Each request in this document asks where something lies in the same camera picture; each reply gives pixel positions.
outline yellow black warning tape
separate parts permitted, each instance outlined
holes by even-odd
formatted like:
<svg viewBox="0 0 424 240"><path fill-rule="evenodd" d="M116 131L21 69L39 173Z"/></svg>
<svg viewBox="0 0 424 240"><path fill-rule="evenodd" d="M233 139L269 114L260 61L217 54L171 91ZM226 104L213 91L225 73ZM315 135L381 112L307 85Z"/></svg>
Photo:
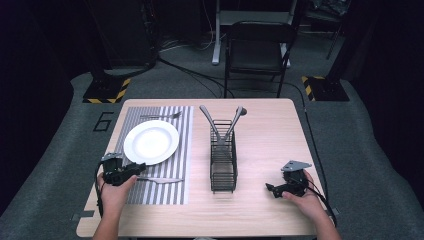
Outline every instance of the yellow black warning tape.
<svg viewBox="0 0 424 240"><path fill-rule="evenodd" d="M302 76L302 82L303 82L303 86L305 86L305 91L306 91L306 95L308 95L308 99L309 101L316 101L314 93L312 92L312 88L310 85L310 79L320 79L320 80L325 80L325 77L311 77L311 76Z"/></svg>
<svg viewBox="0 0 424 240"><path fill-rule="evenodd" d="M122 83L122 87L119 90L116 98L107 98L107 99L101 99L101 98L84 98L84 103L119 103L122 98L125 95L125 92L127 91L128 85L130 84L131 79L128 78Z"/></svg>

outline gray floor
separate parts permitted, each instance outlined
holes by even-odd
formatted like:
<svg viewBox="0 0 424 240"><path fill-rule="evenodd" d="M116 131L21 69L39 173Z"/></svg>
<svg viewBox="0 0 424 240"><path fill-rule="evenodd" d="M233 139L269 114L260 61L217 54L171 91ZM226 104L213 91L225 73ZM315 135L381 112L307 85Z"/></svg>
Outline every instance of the gray floor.
<svg viewBox="0 0 424 240"><path fill-rule="evenodd" d="M347 81L342 80L342 86L351 99L349 102L305 100L317 148L315 152L302 103L302 98L307 98L301 77L325 76L341 42L332 58L325 60L330 41L301 34L292 50L292 66L286 73L286 82L292 85L283 86L282 98L295 102L319 172L318 159L322 162L331 206L340 211L338 229L344 239L424 239L424 213L408 183L391 168L376 143L367 111ZM212 51L212 47L203 51L180 47L161 52L160 56L202 74L223 77L223 64L211 65ZM194 79L163 63L132 78L121 103L82 103L90 82L89 74L72 80L72 105L39 164L1 216L0 239L79 238L75 233L78 224L75 214L84 208L95 166L104 154L126 99L221 96L216 84ZM237 98L274 97L266 92L234 93ZM112 120L111 126L105 132L93 132L103 112L113 112L104 117Z"/></svg>

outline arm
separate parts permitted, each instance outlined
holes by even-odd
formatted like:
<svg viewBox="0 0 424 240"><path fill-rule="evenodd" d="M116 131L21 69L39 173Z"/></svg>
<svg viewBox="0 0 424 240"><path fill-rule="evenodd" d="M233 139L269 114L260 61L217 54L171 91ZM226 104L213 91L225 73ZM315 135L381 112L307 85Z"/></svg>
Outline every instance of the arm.
<svg viewBox="0 0 424 240"><path fill-rule="evenodd" d="M313 188L313 179L304 170L306 177L310 181L309 187ZM305 195L297 197L289 192L283 192L283 198L293 202L314 223L317 231L317 239L339 240L342 239L333 222L324 211L318 196L311 190L306 190Z"/></svg>
<svg viewBox="0 0 424 240"><path fill-rule="evenodd" d="M136 176L132 176L121 186L106 184L103 180L103 173L97 177L101 189L103 201L103 217L97 226L93 239L118 239L119 219L128 197L128 192L137 181Z"/></svg>

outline person's left hand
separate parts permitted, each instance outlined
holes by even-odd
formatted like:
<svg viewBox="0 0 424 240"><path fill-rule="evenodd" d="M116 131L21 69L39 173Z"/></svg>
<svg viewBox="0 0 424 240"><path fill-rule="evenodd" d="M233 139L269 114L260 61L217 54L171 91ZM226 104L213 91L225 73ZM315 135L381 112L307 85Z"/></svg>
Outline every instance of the person's left hand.
<svg viewBox="0 0 424 240"><path fill-rule="evenodd" d="M131 176L120 186L112 186L105 183L103 173L97 176L97 183L101 189L101 198L103 202L103 215L120 216L122 209L128 197L128 192L137 181L137 176Z"/></svg>

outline white plate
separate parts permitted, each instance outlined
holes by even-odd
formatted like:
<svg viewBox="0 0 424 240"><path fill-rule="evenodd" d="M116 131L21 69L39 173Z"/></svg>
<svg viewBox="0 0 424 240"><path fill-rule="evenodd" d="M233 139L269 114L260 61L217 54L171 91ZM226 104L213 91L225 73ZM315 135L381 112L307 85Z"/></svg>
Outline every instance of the white plate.
<svg viewBox="0 0 424 240"><path fill-rule="evenodd" d="M132 162L158 164L168 159L180 141L177 129L170 123L153 120L133 128L124 141L124 153Z"/></svg>

